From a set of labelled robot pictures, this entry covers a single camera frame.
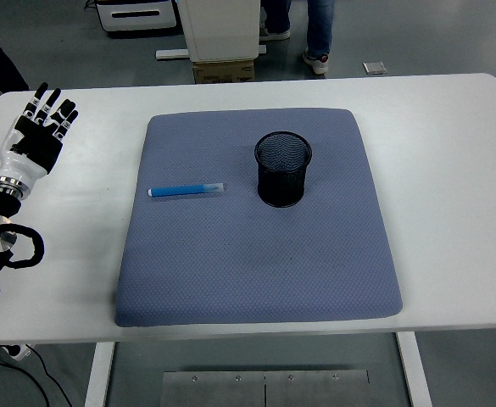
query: table leg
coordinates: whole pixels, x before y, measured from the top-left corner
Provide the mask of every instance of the table leg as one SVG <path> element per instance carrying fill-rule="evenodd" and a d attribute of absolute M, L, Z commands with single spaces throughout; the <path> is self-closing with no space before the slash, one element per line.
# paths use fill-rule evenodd
<path fill-rule="evenodd" d="M 97 343 L 93 356 L 92 373 L 87 386 L 86 407 L 104 407 L 109 388 L 110 370 L 114 358 L 115 342 Z"/>
<path fill-rule="evenodd" d="M 412 407 L 432 407 L 415 333 L 397 332 L 396 337 Z"/>

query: cardboard box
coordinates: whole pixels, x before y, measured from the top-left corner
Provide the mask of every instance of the cardboard box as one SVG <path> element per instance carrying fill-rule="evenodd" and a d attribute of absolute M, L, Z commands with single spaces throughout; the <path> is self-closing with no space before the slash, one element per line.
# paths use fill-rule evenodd
<path fill-rule="evenodd" d="M 195 83 L 253 82 L 254 61 L 193 63 L 193 77 Z"/>

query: electrical cord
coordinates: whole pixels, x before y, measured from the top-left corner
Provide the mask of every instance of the electrical cord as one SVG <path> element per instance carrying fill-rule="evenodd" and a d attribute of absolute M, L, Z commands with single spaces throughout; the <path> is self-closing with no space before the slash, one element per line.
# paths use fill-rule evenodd
<path fill-rule="evenodd" d="M 46 373 L 46 376 L 48 376 L 50 379 L 52 379 L 53 382 L 57 385 L 57 387 L 59 387 L 59 390 L 61 390 L 61 393 L 63 394 L 64 399 L 67 400 L 67 403 L 69 404 L 69 406 L 72 407 L 72 403 L 70 402 L 69 398 L 67 397 L 67 394 L 64 392 L 64 390 L 61 387 L 61 385 L 59 384 L 59 382 L 57 380 L 55 380 L 55 378 L 48 373 L 47 368 L 46 368 L 46 364 L 44 363 L 44 359 L 41 357 L 41 354 L 39 354 L 37 351 L 35 351 L 35 349 L 33 349 L 28 344 L 26 344 L 25 346 L 27 348 L 29 348 L 32 352 L 34 352 L 36 356 L 38 356 L 38 359 L 40 359 L 40 361 L 42 363 L 42 368 L 44 369 L 44 373 Z"/>
<path fill-rule="evenodd" d="M 50 401 L 47 398 L 46 392 L 44 392 L 44 389 L 42 388 L 42 386 L 39 384 L 39 382 L 36 380 L 36 378 L 33 377 L 29 372 L 24 371 L 23 369 L 20 369 L 19 367 L 16 367 L 16 366 L 7 365 L 6 363 L 1 363 L 0 362 L 0 366 L 8 367 L 9 369 L 14 369 L 15 371 L 20 371 L 24 375 L 26 375 L 27 377 L 29 377 L 36 384 L 36 386 L 38 387 L 38 389 L 40 390 L 40 392 L 42 394 L 42 397 L 46 401 L 46 406 L 47 407 L 50 407 Z"/>
<path fill-rule="evenodd" d="M 95 0 L 87 0 L 84 9 L 86 8 L 95 8 L 97 9 L 97 2 Z"/>

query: blue pen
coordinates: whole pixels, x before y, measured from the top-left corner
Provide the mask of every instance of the blue pen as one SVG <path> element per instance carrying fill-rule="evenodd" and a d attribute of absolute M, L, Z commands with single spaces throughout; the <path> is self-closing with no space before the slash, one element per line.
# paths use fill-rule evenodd
<path fill-rule="evenodd" d="M 175 195 L 189 195 L 192 193 L 223 192 L 225 188 L 222 183 L 181 185 L 178 187 L 163 187 L 148 189 L 148 195 L 152 198 L 171 197 Z"/>

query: black mesh pen holder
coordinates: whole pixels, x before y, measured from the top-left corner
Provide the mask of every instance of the black mesh pen holder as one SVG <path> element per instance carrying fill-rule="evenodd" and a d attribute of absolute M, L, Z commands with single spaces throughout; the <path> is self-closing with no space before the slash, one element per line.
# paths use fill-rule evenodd
<path fill-rule="evenodd" d="M 300 201 L 312 158 L 306 140 L 290 131 L 274 131 L 257 142 L 255 158 L 259 165 L 257 192 L 265 203 L 286 208 Z"/>

